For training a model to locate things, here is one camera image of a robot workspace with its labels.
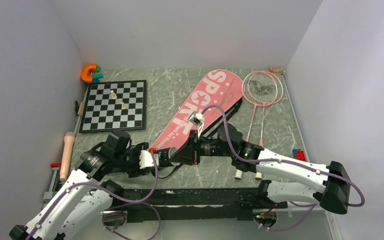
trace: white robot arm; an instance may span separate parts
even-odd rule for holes
[[[188,141],[180,149],[176,149],[177,151],[162,149],[152,154],[147,151],[148,145],[144,144],[141,149],[131,150],[135,151],[135,154],[131,154],[129,160],[125,158],[131,151],[118,149],[127,149],[128,143],[131,142],[130,136],[125,132],[112,132],[105,143],[82,154],[65,184],[47,206],[26,225],[16,225],[9,235],[13,240],[69,240],[94,216],[108,209],[113,203],[112,197],[105,191],[97,190],[90,195],[89,191],[93,187],[87,184],[99,183],[113,168],[121,168],[129,176],[137,177],[146,174],[146,171],[149,172],[154,165],[161,168],[177,164],[196,165],[200,163],[200,156],[231,157],[232,165],[243,172],[274,174],[295,181],[261,181],[257,189],[259,201],[272,205],[286,201],[314,203],[333,213],[347,213],[350,186],[343,180],[320,174],[324,171],[349,179],[340,163],[332,161],[327,166],[298,161],[243,141],[242,134],[233,126],[229,125],[227,128],[230,136],[219,131],[215,139],[198,137],[198,132],[191,130]],[[233,155],[228,141],[231,141],[229,144],[233,144],[235,149]],[[236,156],[249,160],[276,161],[250,163],[240,161]],[[305,165],[317,171],[291,163]],[[104,187],[122,196],[123,188],[114,184],[116,186],[110,186],[110,189]]]

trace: chess piece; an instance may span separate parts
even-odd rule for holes
[[[109,94],[111,94],[112,99],[117,99],[117,94],[113,90],[109,91]]]

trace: pink badminton racket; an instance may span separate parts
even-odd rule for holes
[[[266,106],[274,103],[278,95],[278,86],[269,72],[253,71],[245,77],[242,83],[242,93],[245,99],[254,105],[251,123],[249,124],[249,130],[246,136],[246,141],[248,142],[257,107],[263,107],[264,111]],[[242,179],[242,171],[237,170],[234,178],[238,180]]]
[[[263,129],[264,129],[264,117],[265,117],[266,107],[269,105],[277,104],[278,102],[280,102],[282,100],[282,97],[284,96],[284,87],[283,87],[281,80],[278,78],[278,76],[276,76],[276,74],[271,73],[269,71],[265,71],[265,72],[266,72],[266,74],[269,74],[273,78],[273,80],[275,81],[276,88],[277,88],[277,95],[276,95],[274,102],[272,102],[268,105],[264,105],[262,107],[261,134],[260,134],[260,139],[259,139],[259,145],[261,147],[263,146]]]

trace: marble surface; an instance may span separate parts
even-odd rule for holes
[[[152,144],[178,108],[189,96],[199,81],[214,69],[104,69],[102,82],[147,80],[146,129],[128,131],[133,144]],[[242,80],[252,69],[227,69]],[[229,120],[246,137],[253,114],[254,105],[243,99],[239,111]],[[252,125],[249,141],[258,144],[260,140],[263,108],[258,107]],[[78,133],[73,147],[71,169],[80,155],[94,145],[106,140],[108,132]],[[264,118],[264,147],[278,154],[292,157],[292,149],[302,149],[303,145],[286,91],[282,100],[266,107]],[[201,157],[198,166],[183,166],[166,179],[158,181],[158,189],[167,188],[243,188],[257,187],[259,181],[254,173],[246,172],[242,180],[235,180],[236,169],[229,157]],[[171,168],[160,171],[161,176],[171,172]],[[107,175],[102,181],[113,180],[123,188],[146,189],[154,184],[152,175],[128,178],[125,173]],[[274,175],[264,175],[264,179],[280,181]]]

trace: red block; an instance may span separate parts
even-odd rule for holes
[[[295,155],[296,155],[295,158],[297,160],[307,162],[306,155],[304,154],[304,151],[302,151],[302,150],[296,151]]]
[[[50,164],[51,168],[61,168],[61,162],[53,162]]]

